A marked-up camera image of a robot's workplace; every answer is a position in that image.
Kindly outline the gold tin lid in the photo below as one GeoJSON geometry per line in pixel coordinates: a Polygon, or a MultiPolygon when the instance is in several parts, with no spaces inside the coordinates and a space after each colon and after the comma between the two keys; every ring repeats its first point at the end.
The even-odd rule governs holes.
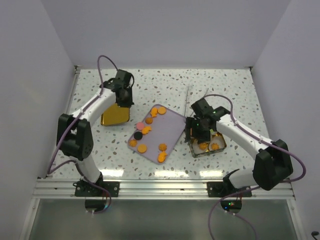
{"type": "Polygon", "coordinates": [[[102,126],[113,126],[124,124],[130,120],[130,108],[120,107],[116,103],[106,109],[101,115],[102,126]]]}

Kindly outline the green gold cookie tin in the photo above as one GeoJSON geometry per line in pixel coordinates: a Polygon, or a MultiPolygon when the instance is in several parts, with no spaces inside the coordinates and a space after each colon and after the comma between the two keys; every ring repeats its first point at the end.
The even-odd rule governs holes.
{"type": "Polygon", "coordinates": [[[214,155],[223,152],[227,147],[224,136],[219,132],[212,132],[210,141],[199,141],[192,137],[187,143],[193,158],[214,155]]]}

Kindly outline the lilac plastic tray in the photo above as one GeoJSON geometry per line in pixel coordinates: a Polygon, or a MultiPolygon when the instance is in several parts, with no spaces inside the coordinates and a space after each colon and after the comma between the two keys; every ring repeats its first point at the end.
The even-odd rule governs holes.
{"type": "Polygon", "coordinates": [[[146,159],[157,165],[163,164],[165,162],[158,162],[158,155],[161,152],[159,151],[159,144],[165,143],[167,145],[167,150],[165,151],[167,153],[167,159],[185,129],[186,121],[183,115],[165,107],[165,114],[157,113],[157,116],[153,118],[153,123],[146,124],[145,119],[151,117],[151,109],[159,107],[165,106],[161,104],[155,104],[150,108],[148,114],[141,121],[142,123],[144,123],[145,127],[151,126],[152,131],[150,131],[146,135],[143,135],[141,140],[137,140],[136,147],[130,147],[128,145],[128,142],[129,140],[134,139],[135,132],[141,132],[141,130],[135,129],[127,141],[127,146],[130,150],[135,151],[139,155],[145,157],[146,159]],[[145,144],[147,146],[147,151],[145,153],[138,152],[137,147],[140,144],[145,144]]]}

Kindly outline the metal tongs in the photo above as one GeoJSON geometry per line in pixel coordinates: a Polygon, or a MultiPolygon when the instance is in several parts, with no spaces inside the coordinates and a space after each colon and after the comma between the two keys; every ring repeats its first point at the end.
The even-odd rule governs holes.
{"type": "MultiPolygon", "coordinates": [[[[184,118],[186,119],[187,118],[187,107],[188,107],[188,99],[189,99],[189,92],[190,92],[190,88],[191,88],[191,83],[188,84],[188,87],[187,87],[187,91],[186,91],[186,97],[185,97],[185,104],[184,104],[184,112],[183,112],[183,116],[184,118]]],[[[204,95],[203,97],[208,93],[209,91],[209,88],[207,88],[204,92],[204,95]]]]}

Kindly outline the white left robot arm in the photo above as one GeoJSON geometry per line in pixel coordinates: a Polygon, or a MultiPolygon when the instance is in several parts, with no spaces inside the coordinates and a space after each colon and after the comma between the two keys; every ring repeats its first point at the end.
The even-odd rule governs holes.
{"type": "Polygon", "coordinates": [[[84,106],[71,114],[64,113],[58,119],[56,150],[71,157],[79,174],[87,182],[87,192],[92,196],[99,196],[104,190],[104,184],[99,181],[102,173],[92,157],[92,125],[111,106],[129,109],[134,104],[134,82],[135,78],[131,73],[104,81],[84,106]]]}

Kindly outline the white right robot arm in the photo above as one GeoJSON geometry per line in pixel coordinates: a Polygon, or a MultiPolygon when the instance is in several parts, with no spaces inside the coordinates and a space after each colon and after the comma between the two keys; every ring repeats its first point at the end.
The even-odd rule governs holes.
{"type": "Polygon", "coordinates": [[[288,146],[284,141],[257,136],[222,106],[213,108],[194,103],[191,108],[194,116],[186,118],[186,140],[195,138],[206,142],[210,131],[214,130],[232,139],[254,160],[252,168],[236,169],[223,177],[221,191],[224,195],[232,197],[251,186],[269,191],[293,173],[288,146]]]}

